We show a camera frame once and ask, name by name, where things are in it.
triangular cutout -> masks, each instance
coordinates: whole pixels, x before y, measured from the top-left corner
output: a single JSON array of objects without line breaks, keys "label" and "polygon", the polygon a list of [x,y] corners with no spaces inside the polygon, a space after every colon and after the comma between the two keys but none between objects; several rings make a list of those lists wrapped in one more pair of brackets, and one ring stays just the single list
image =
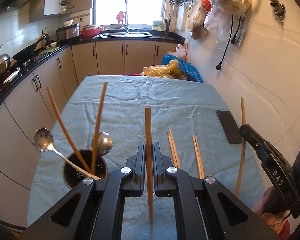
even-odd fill
[{"label": "triangular cutout", "polygon": [[68,227],[74,211],[79,203],[81,195],[75,194],[66,204],[51,216],[51,221],[64,227]]},{"label": "triangular cutout", "polygon": [[218,193],[219,200],[226,213],[229,224],[234,227],[248,220],[248,216],[235,205],[225,194]]}]

black smartphone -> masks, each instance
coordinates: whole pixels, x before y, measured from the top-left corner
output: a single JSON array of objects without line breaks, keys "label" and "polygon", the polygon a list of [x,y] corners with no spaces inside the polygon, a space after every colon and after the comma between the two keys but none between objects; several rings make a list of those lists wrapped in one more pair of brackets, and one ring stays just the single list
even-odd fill
[{"label": "black smartphone", "polygon": [[230,111],[217,110],[218,118],[230,144],[242,143],[239,128]]}]

white bowl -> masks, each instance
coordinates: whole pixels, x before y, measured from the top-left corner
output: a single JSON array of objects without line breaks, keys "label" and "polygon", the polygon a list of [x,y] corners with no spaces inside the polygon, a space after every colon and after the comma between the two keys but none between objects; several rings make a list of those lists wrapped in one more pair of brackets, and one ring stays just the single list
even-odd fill
[{"label": "white bowl", "polygon": [[73,22],[73,20],[70,20],[70,21],[64,22],[63,24],[64,24],[64,26],[69,26],[72,24],[72,22]]},{"label": "white bowl", "polygon": [[53,42],[53,43],[50,43],[50,47],[51,47],[51,48],[53,48],[53,47],[56,47],[56,46],[57,46],[57,44],[58,44],[58,42],[57,42],[57,41],[55,41],[55,42]]}]

spoon handle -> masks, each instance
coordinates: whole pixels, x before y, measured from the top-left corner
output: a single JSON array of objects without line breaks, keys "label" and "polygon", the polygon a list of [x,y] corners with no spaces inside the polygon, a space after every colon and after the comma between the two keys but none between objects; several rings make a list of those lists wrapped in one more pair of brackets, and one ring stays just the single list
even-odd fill
[{"label": "spoon handle", "polygon": [[91,177],[94,178],[95,180],[97,179],[101,179],[95,175],[92,175],[91,173],[81,169],[80,167],[78,167],[77,165],[73,164],[71,161],[69,161],[66,157],[64,157],[60,152],[58,152],[56,149],[52,149],[52,151],[54,151],[56,154],[58,154],[62,159],[64,159],[70,166],[72,166],[73,168],[75,168],[77,171],[79,171],[82,175],[86,176],[86,177]]}]

window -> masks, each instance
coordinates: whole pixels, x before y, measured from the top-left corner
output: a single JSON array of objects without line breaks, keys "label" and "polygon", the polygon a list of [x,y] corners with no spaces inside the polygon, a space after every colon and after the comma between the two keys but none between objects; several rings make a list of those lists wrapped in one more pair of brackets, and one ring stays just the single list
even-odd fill
[{"label": "window", "polygon": [[120,11],[128,13],[130,28],[150,28],[154,18],[163,18],[166,0],[96,0],[96,24],[117,24]]}]

